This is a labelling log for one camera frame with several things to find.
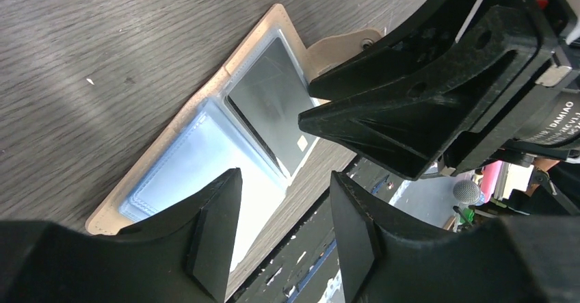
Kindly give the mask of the beige card holder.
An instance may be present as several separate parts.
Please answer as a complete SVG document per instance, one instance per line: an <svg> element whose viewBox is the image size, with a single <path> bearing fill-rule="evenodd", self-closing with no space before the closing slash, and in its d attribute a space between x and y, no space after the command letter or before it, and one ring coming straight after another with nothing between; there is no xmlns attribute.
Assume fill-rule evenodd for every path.
<svg viewBox="0 0 580 303"><path fill-rule="evenodd" d="M274 4L96 208L85 224L89 233L115 235L189 198L227 169L239 168L243 186L230 270L243 261L295 177L280 172L225 98L233 73L262 40L277 35L304 71L306 91L317 75L382 37L366 28L306 47L286 9Z"/></svg>

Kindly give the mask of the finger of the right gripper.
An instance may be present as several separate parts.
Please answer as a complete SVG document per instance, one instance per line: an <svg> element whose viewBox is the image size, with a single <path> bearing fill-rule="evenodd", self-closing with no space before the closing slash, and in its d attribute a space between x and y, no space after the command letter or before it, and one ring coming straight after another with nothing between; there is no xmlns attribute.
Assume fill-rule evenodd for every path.
<svg viewBox="0 0 580 303"><path fill-rule="evenodd" d="M385 37L312 80L308 93L332 101L416 72L453 46L475 2L427 0Z"/></svg>

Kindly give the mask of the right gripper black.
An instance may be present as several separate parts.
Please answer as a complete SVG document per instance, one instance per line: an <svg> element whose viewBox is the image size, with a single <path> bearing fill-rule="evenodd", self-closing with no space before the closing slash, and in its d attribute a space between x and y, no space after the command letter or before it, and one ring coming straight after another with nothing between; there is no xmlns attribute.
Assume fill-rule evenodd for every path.
<svg viewBox="0 0 580 303"><path fill-rule="evenodd" d="M564 0L445 0L453 42L390 83L300 114L301 130L396 175L457 175L494 161L563 161L579 149L579 59Z"/></svg>

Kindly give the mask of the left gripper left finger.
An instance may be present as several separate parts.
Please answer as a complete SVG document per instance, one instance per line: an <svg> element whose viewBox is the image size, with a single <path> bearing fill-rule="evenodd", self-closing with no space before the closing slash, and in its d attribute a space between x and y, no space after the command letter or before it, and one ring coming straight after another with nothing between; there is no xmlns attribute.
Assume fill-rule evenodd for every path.
<svg viewBox="0 0 580 303"><path fill-rule="evenodd" d="M241 170L227 170L116 235L3 221L1 301L223 302L241 189Z"/></svg>

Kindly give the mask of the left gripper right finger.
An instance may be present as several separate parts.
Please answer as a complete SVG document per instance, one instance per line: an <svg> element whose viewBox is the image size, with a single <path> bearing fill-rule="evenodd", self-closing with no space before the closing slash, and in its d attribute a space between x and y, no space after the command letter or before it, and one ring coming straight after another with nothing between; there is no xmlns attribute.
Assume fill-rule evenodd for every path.
<svg viewBox="0 0 580 303"><path fill-rule="evenodd" d="M454 233L330 176L347 302L578 302L579 218L513 216Z"/></svg>

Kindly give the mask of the black credit card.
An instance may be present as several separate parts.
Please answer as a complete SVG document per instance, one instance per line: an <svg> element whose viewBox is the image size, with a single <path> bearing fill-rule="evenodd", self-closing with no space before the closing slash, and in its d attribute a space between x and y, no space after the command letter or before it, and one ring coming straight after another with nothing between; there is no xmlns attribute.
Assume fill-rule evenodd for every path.
<svg viewBox="0 0 580 303"><path fill-rule="evenodd" d="M226 104L288 179L296 176L317 143L299 129L298 116L317 106L287 41L266 38L236 70Z"/></svg>

